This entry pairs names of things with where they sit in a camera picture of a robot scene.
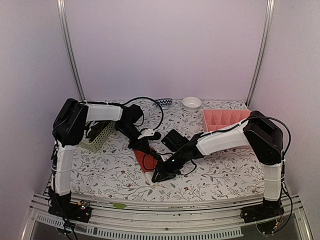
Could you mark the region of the red cloth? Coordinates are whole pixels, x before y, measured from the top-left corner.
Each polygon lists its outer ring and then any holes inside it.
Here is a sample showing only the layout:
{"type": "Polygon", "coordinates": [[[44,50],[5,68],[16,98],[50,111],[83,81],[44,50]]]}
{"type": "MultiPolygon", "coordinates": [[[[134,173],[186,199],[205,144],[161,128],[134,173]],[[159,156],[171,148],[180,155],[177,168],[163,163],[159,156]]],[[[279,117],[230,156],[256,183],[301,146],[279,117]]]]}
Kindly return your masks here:
{"type": "Polygon", "coordinates": [[[146,182],[152,187],[159,187],[160,183],[152,182],[152,177],[154,174],[154,168],[156,167],[158,161],[151,155],[145,154],[144,152],[135,149],[134,151],[135,158],[139,163],[139,166],[144,174],[146,182]]]}

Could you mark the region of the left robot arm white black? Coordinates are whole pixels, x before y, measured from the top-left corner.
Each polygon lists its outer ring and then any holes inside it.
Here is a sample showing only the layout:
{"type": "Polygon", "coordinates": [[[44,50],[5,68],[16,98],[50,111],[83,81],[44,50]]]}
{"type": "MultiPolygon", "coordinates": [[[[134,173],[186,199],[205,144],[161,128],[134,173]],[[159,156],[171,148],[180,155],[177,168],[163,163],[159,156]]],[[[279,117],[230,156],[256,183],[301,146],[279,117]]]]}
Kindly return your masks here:
{"type": "Polygon", "coordinates": [[[143,116],[136,104],[85,102],[68,98],[58,113],[52,135],[55,140],[52,153],[52,190],[58,196],[70,194],[72,161],[77,145],[82,141],[86,124],[94,121],[111,121],[115,129],[129,140],[129,148],[151,155],[160,161],[162,157],[150,148],[150,140],[158,140],[156,129],[139,130],[135,123],[143,116]]]}

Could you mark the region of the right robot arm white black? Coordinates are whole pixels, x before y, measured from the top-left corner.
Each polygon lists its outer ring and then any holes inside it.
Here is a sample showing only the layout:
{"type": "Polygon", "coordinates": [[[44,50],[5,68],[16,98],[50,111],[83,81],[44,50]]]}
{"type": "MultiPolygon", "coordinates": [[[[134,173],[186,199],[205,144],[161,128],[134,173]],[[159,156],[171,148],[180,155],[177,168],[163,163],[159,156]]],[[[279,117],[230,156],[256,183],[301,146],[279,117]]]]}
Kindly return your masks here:
{"type": "Polygon", "coordinates": [[[162,142],[173,154],[167,160],[158,161],[151,180],[158,183],[173,179],[189,161],[249,146],[261,163],[264,174],[264,197],[258,213],[262,218],[269,218],[280,205],[288,151],[287,147],[283,147],[283,131],[275,124],[279,122],[255,110],[246,119],[229,127],[200,132],[191,139],[184,138],[177,131],[170,131],[162,142]]]}

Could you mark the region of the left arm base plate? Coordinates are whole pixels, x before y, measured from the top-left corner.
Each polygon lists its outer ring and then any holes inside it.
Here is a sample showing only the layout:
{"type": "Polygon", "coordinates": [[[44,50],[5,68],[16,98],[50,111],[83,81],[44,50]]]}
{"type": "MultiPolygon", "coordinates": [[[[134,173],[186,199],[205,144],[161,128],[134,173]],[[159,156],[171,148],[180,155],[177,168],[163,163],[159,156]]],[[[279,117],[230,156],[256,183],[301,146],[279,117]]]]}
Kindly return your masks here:
{"type": "Polygon", "coordinates": [[[82,223],[88,223],[91,218],[92,208],[87,206],[85,209],[76,203],[51,201],[48,213],[61,218],[67,218],[82,223]]]}

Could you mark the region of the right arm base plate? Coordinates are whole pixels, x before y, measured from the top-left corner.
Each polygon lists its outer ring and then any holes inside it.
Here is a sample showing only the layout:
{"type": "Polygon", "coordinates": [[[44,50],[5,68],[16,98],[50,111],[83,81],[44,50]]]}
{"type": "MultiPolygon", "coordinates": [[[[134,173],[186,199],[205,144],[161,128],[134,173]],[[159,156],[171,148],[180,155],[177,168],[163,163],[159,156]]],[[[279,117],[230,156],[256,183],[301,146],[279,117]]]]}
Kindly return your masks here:
{"type": "Polygon", "coordinates": [[[271,206],[261,203],[243,207],[240,212],[240,217],[245,223],[252,223],[269,218],[279,217],[280,215],[283,215],[284,212],[284,208],[281,205],[271,206]]]}

